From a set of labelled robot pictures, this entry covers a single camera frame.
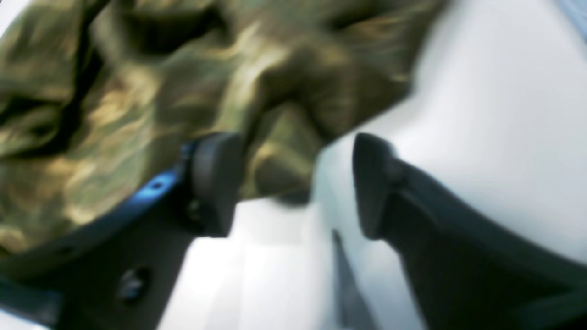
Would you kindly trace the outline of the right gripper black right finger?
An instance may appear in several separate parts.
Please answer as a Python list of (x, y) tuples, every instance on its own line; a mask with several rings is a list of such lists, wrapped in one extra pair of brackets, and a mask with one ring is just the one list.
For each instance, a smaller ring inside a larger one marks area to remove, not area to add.
[(387, 140), (359, 133), (352, 152), (363, 236), (398, 255), (430, 330), (584, 330), (577, 263), (492, 222)]

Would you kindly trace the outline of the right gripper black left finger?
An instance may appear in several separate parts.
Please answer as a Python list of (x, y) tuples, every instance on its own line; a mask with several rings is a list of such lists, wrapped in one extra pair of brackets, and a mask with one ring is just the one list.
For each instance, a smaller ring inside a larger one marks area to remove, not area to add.
[(182, 147), (110, 213), (1, 261), (1, 316), (24, 330), (155, 330), (193, 240), (229, 236), (243, 142), (212, 133)]

